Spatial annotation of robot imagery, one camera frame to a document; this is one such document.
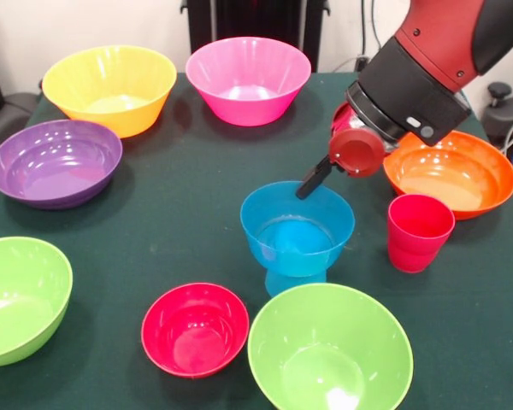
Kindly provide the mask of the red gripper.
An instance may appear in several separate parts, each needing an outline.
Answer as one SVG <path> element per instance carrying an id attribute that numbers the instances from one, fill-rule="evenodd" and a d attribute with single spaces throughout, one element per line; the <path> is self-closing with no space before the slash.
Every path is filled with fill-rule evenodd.
<path id="1" fill-rule="evenodd" d="M 325 155 L 304 177 L 296 197 L 305 200 L 333 170 L 333 166 L 353 177 L 376 173 L 388 156 L 381 135 L 358 117 L 348 103 L 341 104 L 333 115 L 328 155 Z"/>

